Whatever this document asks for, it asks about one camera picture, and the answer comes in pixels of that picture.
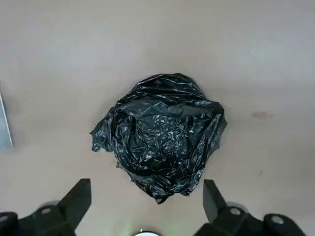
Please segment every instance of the screw hole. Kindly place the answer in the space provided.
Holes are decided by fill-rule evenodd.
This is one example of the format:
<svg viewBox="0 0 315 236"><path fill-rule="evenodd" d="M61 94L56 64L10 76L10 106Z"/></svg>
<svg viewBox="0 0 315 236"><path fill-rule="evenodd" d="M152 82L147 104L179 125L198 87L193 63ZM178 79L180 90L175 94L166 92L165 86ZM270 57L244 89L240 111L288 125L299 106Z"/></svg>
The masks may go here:
<svg viewBox="0 0 315 236"><path fill-rule="evenodd" d="M6 221L9 217L7 215L0 216L0 223Z"/></svg>

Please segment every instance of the crumpled plastic bag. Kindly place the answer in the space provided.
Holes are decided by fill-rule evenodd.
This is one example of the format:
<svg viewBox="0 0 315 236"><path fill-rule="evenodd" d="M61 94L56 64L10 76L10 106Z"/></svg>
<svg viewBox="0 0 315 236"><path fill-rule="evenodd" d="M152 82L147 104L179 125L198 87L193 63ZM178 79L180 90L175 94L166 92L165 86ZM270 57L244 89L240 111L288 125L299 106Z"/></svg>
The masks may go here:
<svg viewBox="0 0 315 236"><path fill-rule="evenodd" d="M226 125L223 107L191 78L157 74L137 83L97 124L92 150L114 151L117 167L161 204L195 189Z"/></svg>

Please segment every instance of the black plastic bag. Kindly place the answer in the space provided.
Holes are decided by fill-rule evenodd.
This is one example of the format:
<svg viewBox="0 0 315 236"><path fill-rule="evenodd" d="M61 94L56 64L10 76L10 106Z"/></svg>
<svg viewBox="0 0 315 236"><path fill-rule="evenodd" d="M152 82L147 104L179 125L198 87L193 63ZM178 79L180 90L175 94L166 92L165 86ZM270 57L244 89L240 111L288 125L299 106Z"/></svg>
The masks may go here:
<svg viewBox="0 0 315 236"><path fill-rule="evenodd" d="M195 189L225 127L223 107L191 78L158 74L109 110L91 132L92 150L114 151L117 167L161 204Z"/></svg>

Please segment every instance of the bolt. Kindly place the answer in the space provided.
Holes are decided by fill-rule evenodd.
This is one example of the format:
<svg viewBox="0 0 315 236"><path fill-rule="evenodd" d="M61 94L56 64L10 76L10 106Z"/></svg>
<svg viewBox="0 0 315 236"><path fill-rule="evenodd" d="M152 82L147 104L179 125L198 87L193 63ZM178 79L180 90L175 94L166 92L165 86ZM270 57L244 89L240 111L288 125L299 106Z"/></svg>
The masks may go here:
<svg viewBox="0 0 315 236"><path fill-rule="evenodd" d="M283 224L284 223L284 220L277 216L277 215L274 215L273 217L271 217L271 220L274 222L274 223L277 223L277 224Z"/></svg>
<svg viewBox="0 0 315 236"><path fill-rule="evenodd" d="M240 215L241 214L241 211L237 208L231 208L230 209L230 212L233 214L233 215Z"/></svg>
<svg viewBox="0 0 315 236"><path fill-rule="evenodd" d="M49 208L46 208L46 209L42 210L41 213L42 213L43 215L45 215L45 214L48 214L50 211L51 211L51 210L50 210Z"/></svg>

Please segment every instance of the stain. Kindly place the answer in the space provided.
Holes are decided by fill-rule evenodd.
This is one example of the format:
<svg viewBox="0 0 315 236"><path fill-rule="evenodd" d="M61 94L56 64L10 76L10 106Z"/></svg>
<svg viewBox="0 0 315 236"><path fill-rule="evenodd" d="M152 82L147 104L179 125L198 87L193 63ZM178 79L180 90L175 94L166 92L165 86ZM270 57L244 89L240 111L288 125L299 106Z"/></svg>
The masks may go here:
<svg viewBox="0 0 315 236"><path fill-rule="evenodd" d="M253 112L252 117L257 119L267 119L273 117L275 114L269 114L267 112Z"/></svg>

